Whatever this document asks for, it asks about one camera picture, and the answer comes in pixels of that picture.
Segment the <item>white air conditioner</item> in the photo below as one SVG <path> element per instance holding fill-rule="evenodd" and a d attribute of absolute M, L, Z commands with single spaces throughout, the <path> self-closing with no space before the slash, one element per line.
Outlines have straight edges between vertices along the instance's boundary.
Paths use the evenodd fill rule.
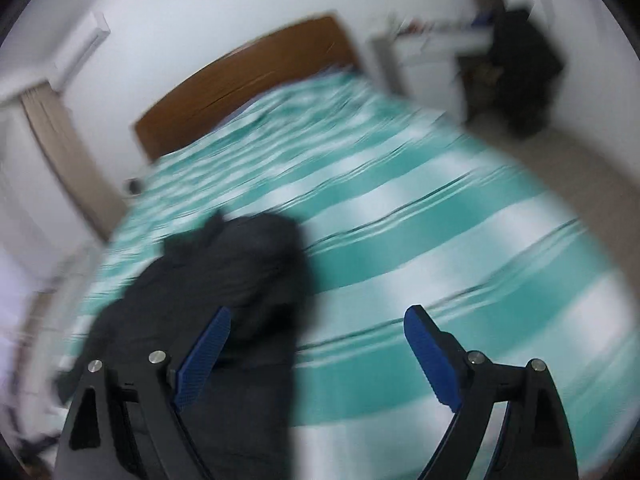
<path fill-rule="evenodd" d="M 61 91 L 111 33 L 104 14 L 84 16 L 54 51 L 47 77 L 54 91 Z"/>

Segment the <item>white desk with drawer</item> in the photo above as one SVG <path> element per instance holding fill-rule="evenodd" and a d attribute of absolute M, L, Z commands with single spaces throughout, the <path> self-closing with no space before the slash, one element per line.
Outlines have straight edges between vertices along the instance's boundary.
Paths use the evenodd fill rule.
<path fill-rule="evenodd" d="M 489 26 L 453 22 L 390 26 L 371 35 L 369 46 L 387 91 L 458 116 L 464 107 L 459 60 L 485 54 L 491 39 Z"/>

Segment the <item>teal plaid bed cover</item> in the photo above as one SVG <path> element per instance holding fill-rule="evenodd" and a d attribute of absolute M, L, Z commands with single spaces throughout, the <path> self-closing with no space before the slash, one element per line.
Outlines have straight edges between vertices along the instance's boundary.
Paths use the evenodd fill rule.
<path fill-rule="evenodd" d="M 227 479 L 409 479 L 450 422 L 402 333 L 420 304 L 491 359 L 546 362 L 590 474 L 639 416 L 636 300 L 538 179 L 442 113 L 336 70 L 162 156 L 81 300 L 58 375 L 198 306 L 233 313 L 186 422 Z"/>

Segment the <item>black coat on chair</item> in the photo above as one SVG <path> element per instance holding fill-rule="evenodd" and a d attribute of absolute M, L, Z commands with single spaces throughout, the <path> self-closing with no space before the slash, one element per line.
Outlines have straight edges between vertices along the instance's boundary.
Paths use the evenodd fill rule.
<path fill-rule="evenodd" d="M 547 125 L 564 62 L 529 9 L 497 12 L 488 51 L 459 55 L 457 62 L 467 122 L 490 110 L 517 139 L 534 136 Z"/>

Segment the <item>small white round fan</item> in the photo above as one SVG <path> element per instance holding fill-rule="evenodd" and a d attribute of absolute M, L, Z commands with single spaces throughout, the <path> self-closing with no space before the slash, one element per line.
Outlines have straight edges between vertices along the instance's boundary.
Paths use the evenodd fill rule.
<path fill-rule="evenodd" d="M 144 189 L 143 181 L 139 178 L 127 179 L 124 183 L 124 188 L 128 195 L 139 196 Z"/>

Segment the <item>black puffer jacket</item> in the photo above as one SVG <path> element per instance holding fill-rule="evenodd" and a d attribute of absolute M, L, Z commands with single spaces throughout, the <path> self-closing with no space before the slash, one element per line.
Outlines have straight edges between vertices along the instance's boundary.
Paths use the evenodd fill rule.
<path fill-rule="evenodd" d="M 209 479 L 287 479 L 298 333 L 311 277 L 302 229 L 282 214 L 210 217 L 168 237 L 164 252 L 92 323 L 71 370 L 55 383 L 70 404 L 93 360 L 133 363 L 171 346 L 194 318 L 230 311 L 229 336 L 206 383 L 181 412 Z"/>

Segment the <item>brown wooden headboard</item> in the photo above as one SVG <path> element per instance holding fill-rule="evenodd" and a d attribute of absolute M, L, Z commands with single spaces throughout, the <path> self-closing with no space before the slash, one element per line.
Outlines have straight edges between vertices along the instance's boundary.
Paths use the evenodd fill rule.
<path fill-rule="evenodd" d="M 134 133 L 149 162 L 206 136 L 251 99 L 329 68 L 361 70 L 333 13 L 294 23 L 225 54 L 149 108 Z"/>

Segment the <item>beige curtain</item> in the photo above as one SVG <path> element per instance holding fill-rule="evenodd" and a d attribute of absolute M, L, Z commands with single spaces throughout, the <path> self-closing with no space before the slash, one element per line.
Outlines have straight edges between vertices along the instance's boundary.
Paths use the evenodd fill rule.
<path fill-rule="evenodd" d="M 61 98 L 44 82 L 20 101 L 44 158 L 90 229 L 107 242 L 127 205 L 90 156 Z"/>

